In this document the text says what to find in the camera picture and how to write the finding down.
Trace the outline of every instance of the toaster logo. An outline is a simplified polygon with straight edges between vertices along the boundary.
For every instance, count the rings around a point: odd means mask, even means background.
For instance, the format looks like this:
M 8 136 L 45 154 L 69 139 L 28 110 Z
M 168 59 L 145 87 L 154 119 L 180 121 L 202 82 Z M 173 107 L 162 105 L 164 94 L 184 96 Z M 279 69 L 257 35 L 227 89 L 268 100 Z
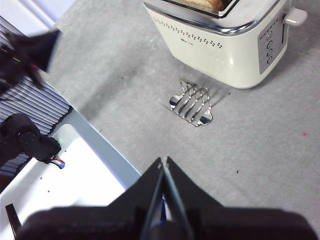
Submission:
M 187 43 L 187 44 L 190 44 L 190 45 L 193 46 L 193 44 L 192 44 L 191 42 L 188 42 L 188 41 L 184 40 L 183 38 L 180 38 L 180 40 L 181 40 L 182 42 L 184 42 L 184 43 Z

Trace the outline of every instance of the gray countertop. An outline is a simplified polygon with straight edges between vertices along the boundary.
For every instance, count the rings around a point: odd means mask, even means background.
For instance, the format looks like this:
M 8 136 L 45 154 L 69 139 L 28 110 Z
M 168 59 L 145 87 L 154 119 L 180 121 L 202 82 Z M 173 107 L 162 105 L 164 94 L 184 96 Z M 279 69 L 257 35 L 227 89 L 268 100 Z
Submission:
M 308 19 L 252 89 L 175 59 L 143 3 L 127 0 L 77 0 L 57 23 L 45 79 L 141 173 L 171 156 L 223 205 L 298 212 L 320 234 L 320 2 L 293 3 Z M 179 78 L 216 93 L 212 123 L 193 127 L 166 108 Z

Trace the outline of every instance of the white panel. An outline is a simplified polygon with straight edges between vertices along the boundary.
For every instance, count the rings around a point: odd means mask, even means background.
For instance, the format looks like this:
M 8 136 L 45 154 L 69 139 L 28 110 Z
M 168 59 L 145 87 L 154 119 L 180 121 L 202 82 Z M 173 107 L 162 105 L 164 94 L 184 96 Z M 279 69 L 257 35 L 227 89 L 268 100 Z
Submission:
M 49 30 L 18 0 L 1 0 L 1 16 L 26 36 L 42 34 Z
M 34 15 L 36 15 L 48 28 L 51 28 L 55 21 L 49 17 L 33 0 L 19 0 Z
M 57 21 L 75 0 L 33 0 L 50 18 Z
M 14 240 L 5 206 L 13 203 L 23 224 L 28 216 L 54 207 L 105 207 L 125 189 L 69 124 L 53 136 L 61 144 L 64 169 L 31 159 L 1 193 L 0 239 Z
M 0 14 L 1 14 L 1 11 L 2 11 L 2 1 L 0 0 Z M 1 23 L 1 31 L 2 32 L 7 32 L 7 30 L 13 32 L 14 34 L 20 34 L 21 35 L 21 32 L 18 31 L 14 26 L 12 26 L 8 21 L 6 21 L 2 16 L 0 16 L 0 23 Z

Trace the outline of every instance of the white toaster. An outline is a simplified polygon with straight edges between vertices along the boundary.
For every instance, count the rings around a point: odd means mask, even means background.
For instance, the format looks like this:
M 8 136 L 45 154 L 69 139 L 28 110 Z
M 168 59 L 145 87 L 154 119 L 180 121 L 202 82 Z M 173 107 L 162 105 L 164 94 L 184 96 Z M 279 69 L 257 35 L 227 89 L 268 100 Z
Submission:
M 222 0 L 208 12 L 174 0 L 144 0 L 174 57 L 238 89 L 258 85 L 288 46 L 289 25 L 307 18 L 291 0 Z

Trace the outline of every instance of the black plastic part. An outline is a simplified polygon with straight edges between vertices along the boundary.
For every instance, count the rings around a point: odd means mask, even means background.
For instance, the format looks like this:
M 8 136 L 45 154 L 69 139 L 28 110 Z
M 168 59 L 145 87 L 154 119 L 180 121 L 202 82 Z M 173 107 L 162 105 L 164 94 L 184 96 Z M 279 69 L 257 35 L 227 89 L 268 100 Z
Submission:
M 174 166 L 178 167 L 172 160 L 163 163 L 163 195 L 170 210 L 172 221 L 183 227 L 185 240 L 194 240 L 194 231 L 190 225 L 179 190 L 170 171 L 171 167 Z
M 183 202 L 195 240 L 317 240 L 302 216 L 280 209 L 223 207 L 196 186 L 169 157 L 166 163 L 178 191 L 175 196 Z M 152 211 L 156 206 L 155 197 L 162 198 L 156 186 L 161 181 L 163 194 L 168 191 L 163 173 L 158 158 L 108 207 L 66 207 L 35 213 L 20 229 L 17 239 L 138 240 L 145 225 L 144 232 L 149 239 L 168 240 L 171 235 L 187 239 L 183 223 L 149 224 L 153 218 L 147 216 L 155 212 Z
M 14 238 L 16 239 L 17 238 L 17 232 L 21 228 L 21 223 L 20 223 L 20 220 L 18 218 L 16 209 L 15 209 L 14 205 L 11 203 L 11 204 L 5 206 L 5 210 L 6 210 L 6 214 L 8 216 L 10 225 L 11 225 L 11 229 L 12 229 Z
M 42 135 L 30 118 L 17 113 L 0 124 L 0 166 L 22 152 L 45 163 L 61 150 L 52 137 Z
M 187 239 L 184 228 L 172 221 L 165 221 L 153 227 L 148 235 L 148 240 L 185 240 Z
M 48 71 L 59 34 L 59 30 L 33 37 L 5 33 L 10 46 L 1 45 L 0 49 L 0 96 L 24 77 L 31 78 L 38 88 L 43 87 L 44 81 L 38 69 Z
M 164 171 L 161 169 L 159 171 L 159 176 L 152 194 L 152 199 L 148 207 L 148 212 L 146 214 L 143 227 L 140 233 L 139 240 L 148 240 L 150 229 L 159 223 L 162 214 L 163 206 L 163 180 L 164 180 Z
M 221 0 L 221 1 L 225 8 L 232 2 L 232 0 Z

